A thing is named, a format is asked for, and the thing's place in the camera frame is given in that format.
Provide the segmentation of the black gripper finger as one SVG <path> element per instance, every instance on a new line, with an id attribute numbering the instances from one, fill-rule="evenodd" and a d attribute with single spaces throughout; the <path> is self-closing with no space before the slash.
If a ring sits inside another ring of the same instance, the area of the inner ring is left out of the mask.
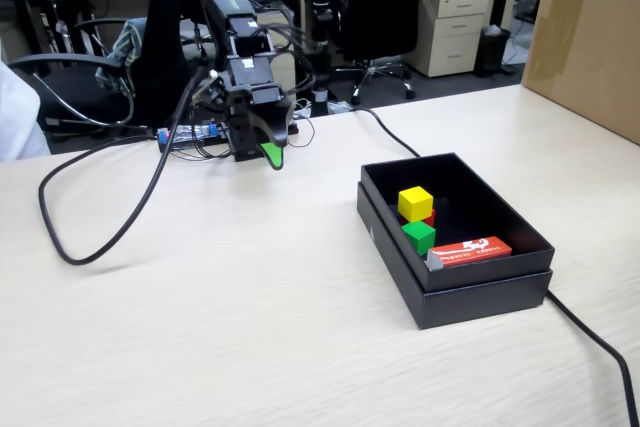
<path id="1" fill-rule="evenodd" d="M 229 107 L 229 127 L 236 145 L 255 145 L 254 128 L 249 119 L 249 104 L 244 97 L 236 97 Z"/>
<path id="2" fill-rule="evenodd" d="M 288 100 L 252 107 L 252 127 L 259 151 L 273 170 L 284 167 L 293 107 Z"/>

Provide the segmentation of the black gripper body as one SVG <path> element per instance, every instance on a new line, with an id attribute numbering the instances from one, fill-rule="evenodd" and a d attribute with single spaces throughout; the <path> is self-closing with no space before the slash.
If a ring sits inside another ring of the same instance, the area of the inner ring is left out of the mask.
<path id="1" fill-rule="evenodd" d="M 222 73 L 227 112 L 280 112 L 281 85 L 274 79 L 267 57 L 235 58 Z"/>

